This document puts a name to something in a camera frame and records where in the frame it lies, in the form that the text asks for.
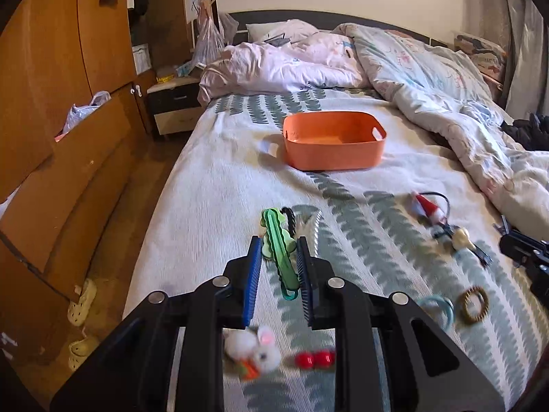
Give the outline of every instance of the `orange basket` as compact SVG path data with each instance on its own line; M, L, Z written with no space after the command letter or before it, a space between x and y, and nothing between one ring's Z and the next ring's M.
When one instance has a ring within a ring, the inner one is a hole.
M381 161L387 133L359 111L297 113L284 119L286 160L298 170L365 169Z

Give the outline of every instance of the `headboard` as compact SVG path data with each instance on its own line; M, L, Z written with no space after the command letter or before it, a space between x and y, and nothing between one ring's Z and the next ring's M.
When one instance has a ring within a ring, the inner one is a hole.
M246 42L248 40L248 31L246 30L247 24L274 23L290 19L299 19L303 20L304 22L311 23L320 30L333 30L342 23L356 23L363 26L380 28L383 30L400 31L404 34L408 34L410 37L414 37L416 40L427 43L427 45L447 46L445 43L436 41L435 39L429 38L426 35L421 35L417 32L394 26L393 24L383 23L376 20L363 19L361 17L355 17L352 15L345 15L341 13L284 9L232 12L231 16L238 22L238 31L237 35L234 37L233 45L238 45L239 43Z

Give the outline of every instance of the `wooden wardrobe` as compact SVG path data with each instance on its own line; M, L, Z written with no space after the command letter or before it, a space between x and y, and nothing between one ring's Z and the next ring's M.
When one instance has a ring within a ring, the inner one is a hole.
M135 82L154 79L136 75L126 0L22 0L0 35L0 346L13 357L64 343L146 138ZM101 90L112 100L56 142L70 107Z

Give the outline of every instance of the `red balls toy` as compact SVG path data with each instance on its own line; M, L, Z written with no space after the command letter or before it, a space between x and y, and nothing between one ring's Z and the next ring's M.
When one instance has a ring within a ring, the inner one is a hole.
M301 352L295 356L295 364L301 370L329 369L336 362L336 352L319 350L317 352Z
M315 366L315 358L311 352L301 352L296 354L295 364L301 370L311 370Z

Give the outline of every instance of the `slipper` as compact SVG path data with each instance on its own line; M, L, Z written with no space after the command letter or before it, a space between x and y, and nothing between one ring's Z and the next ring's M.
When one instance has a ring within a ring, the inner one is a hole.
M96 294L97 286L93 280L86 279L78 304L71 302L67 312L69 322L75 327L80 327L86 321Z
M81 341L70 343L69 369L73 372L78 369L99 344L100 342L93 336L87 336Z

